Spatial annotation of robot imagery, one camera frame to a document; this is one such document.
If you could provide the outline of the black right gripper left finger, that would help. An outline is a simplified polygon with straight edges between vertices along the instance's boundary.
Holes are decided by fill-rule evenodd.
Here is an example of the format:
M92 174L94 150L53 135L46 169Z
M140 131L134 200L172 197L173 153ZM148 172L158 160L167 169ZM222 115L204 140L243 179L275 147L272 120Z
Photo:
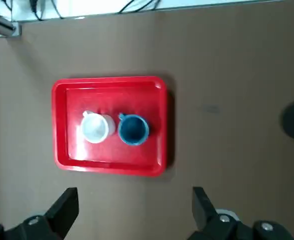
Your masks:
M0 224L0 240L63 240L78 214L78 189L70 187L44 215L29 217L8 230Z

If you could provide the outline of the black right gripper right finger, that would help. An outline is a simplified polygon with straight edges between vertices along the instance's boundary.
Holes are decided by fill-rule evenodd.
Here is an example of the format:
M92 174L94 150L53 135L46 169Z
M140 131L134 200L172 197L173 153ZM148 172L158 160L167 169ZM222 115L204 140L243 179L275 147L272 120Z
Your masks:
M275 221L258 220L243 224L229 210L216 209L202 187L192 189L192 214L197 226L190 240L292 240L294 237Z

